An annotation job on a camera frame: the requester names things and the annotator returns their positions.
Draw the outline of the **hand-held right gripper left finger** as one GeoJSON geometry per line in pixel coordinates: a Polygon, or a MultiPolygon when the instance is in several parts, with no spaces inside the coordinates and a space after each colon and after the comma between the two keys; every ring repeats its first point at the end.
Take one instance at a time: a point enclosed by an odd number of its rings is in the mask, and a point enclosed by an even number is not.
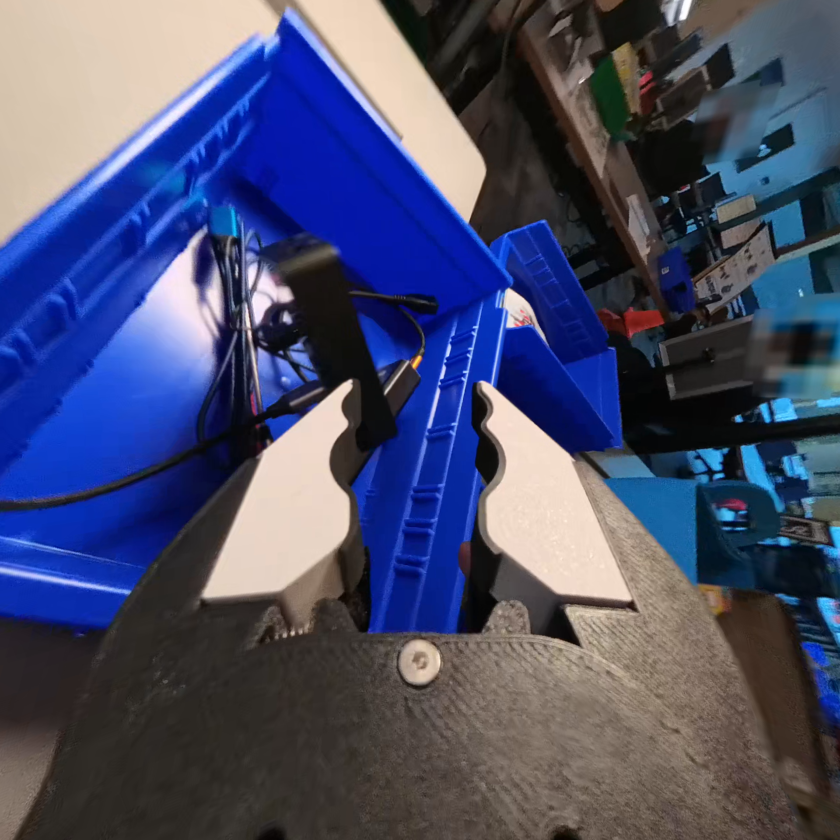
{"type": "Polygon", "coordinates": [[[314,606],[353,591],[364,544],[352,484],[361,384],[348,380],[256,460],[201,593],[203,604],[274,601],[291,628],[314,606]]]}

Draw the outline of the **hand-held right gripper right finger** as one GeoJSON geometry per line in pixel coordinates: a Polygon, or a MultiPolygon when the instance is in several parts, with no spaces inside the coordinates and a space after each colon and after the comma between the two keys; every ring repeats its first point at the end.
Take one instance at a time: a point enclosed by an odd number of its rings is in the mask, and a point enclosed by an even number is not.
{"type": "Polygon", "coordinates": [[[536,634],[571,606],[633,610],[634,597],[582,465],[488,382],[472,392],[480,491],[469,541],[467,627],[518,602],[536,634]]]}

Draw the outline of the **black USB hub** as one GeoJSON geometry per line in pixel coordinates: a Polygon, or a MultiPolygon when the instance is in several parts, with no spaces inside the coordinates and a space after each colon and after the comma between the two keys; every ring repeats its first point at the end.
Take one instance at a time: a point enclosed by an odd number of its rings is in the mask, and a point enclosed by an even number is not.
{"type": "Polygon", "coordinates": [[[369,452],[396,435],[390,408],[350,296],[338,250],[309,235],[272,248],[276,270],[288,287],[320,381],[329,388],[348,380],[360,386],[361,420],[356,439],[369,452]]]}

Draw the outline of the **large blue plastic bin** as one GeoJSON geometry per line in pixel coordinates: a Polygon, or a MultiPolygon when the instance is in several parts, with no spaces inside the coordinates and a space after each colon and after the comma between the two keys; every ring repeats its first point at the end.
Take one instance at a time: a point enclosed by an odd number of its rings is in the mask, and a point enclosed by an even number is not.
{"type": "Polygon", "coordinates": [[[143,572],[318,381],[258,257],[309,235],[352,287],[434,298],[396,435],[353,482],[375,633],[454,632],[473,384],[495,384],[509,278],[295,13],[239,47],[2,246],[2,620],[107,627],[143,572]]]}

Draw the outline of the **white red-printed package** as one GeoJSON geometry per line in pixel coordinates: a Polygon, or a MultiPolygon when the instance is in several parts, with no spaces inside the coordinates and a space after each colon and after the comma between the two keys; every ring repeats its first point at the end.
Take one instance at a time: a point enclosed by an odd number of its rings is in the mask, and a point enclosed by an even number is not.
{"type": "Polygon", "coordinates": [[[537,351],[550,350],[547,337],[542,330],[536,311],[531,303],[512,288],[507,289],[502,296],[505,329],[503,331],[503,346],[505,351],[537,351]]]}

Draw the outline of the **grey drawer cabinet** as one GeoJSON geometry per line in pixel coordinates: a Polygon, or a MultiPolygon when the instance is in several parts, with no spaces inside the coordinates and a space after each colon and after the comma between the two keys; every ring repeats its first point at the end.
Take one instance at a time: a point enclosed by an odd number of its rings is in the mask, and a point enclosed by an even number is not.
{"type": "Polygon", "coordinates": [[[753,316],[727,320],[658,346],[672,402],[751,388],[748,349],[753,316]]]}

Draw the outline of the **small blue floor bin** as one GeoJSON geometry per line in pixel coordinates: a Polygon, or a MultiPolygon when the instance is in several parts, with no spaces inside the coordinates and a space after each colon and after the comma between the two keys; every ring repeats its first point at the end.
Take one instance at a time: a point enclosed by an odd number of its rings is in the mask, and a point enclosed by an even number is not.
{"type": "Polygon", "coordinates": [[[658,287],[673,313],[684,314],[696,305],[696,292],[686,256],[680,247],[657,257],[658,287]]]}

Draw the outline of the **printed picture sheet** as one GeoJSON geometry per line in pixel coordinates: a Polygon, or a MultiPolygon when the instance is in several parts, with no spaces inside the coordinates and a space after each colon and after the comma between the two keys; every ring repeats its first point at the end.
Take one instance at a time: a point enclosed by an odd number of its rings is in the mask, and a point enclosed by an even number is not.
{"type": "Polygon", "coordinates": [[[763,222],[732,255],[693,279],[696,303],[713,312],[746,291],[778,258],[772,223],[763,222]]]}

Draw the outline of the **long wooden workbench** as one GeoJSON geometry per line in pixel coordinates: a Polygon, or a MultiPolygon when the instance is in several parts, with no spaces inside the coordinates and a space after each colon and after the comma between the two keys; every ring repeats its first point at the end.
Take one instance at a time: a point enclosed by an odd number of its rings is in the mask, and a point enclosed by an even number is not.
{"type": "Polygon", "coordinates": [[[667,244],[643,181],[625,143],[610,140],[581,64],[562,68],[550,40],[557,23],[551,3],[533,2],[529,12],[517,46],[521,77],[537,92],[527,119],[534,129],[541,123],[551,127],[552,143],[544,147],[544,156],[605,261],[599,280],[633,267],[658,310],[670,319],[658,282],[658,257],[667,244]]]}

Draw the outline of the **green box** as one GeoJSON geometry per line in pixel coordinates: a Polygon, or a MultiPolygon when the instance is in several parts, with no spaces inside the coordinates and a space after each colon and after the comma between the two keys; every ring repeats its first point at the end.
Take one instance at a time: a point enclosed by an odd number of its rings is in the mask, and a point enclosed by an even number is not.
{"type": "Polygon", "coordinates": [[[614,142],[631,140],[633,135],[628,128],[631,111],[612,52],[601,56],[594,66],[589,86],[595,110],[610,139],[614,142]]]}

